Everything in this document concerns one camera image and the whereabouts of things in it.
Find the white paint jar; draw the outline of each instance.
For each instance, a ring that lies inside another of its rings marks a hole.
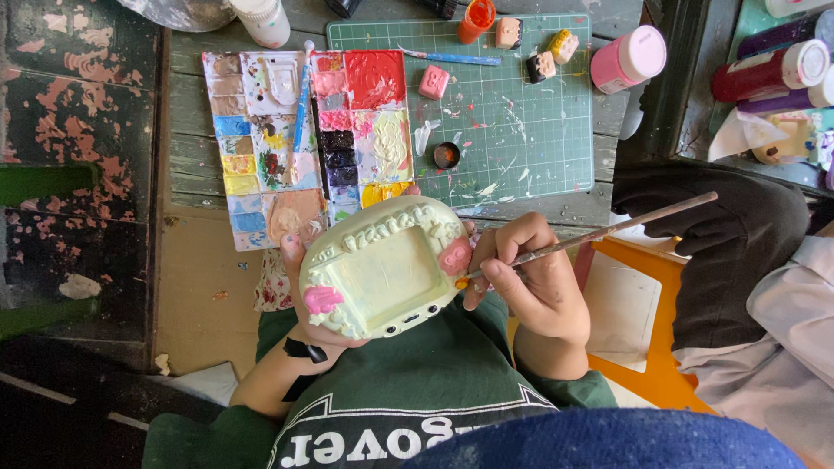
[[[289,20],[281,0],[231,0],[249,35],[256,43],[276,49],[289,40]]]
[[[794,13],[806,12],[813,8],[825,7],[834,3],[832,0],[766,0],[767,12],[776,18]]]

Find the black-haired figurine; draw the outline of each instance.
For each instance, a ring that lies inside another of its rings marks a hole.
[[[522,26],[524,22],[518,18],[504,17],[498,20],[498,26],[495,29],[495,46],[509,50],[521,47]]]
[[[528,58],[527,74],[530,75],[530,83],[540,83],[555,77],[556,65],[553,63],[553,54],[550,51],[544,51]]]

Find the purple paint bottle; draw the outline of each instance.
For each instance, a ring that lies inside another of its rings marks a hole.
[[[834,106],[834,67],[828,68],[819,84],[809,88],[742,99],[736,106],[745,113],[787,113]]]
[[[819,39],[828,46],[828,50],[834,51],[834,9],[808,14],[790,23],[751,34],[739,43],[736,56],[747,58],[810,39]]]

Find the pink paint jar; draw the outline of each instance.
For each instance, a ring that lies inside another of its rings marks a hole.
[[[666,41],[652,26],[640,26],[596,51],[590,60],[590,78],[605,94],[646,81],[663,71]]]

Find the tamagotchi-shaped frame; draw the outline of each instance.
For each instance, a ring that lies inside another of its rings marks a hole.
[[[310,246],[300,291],[313,325],[352,339],[391,337],[438,314],[472,248],[455,212],[403,195],[352,214]]]

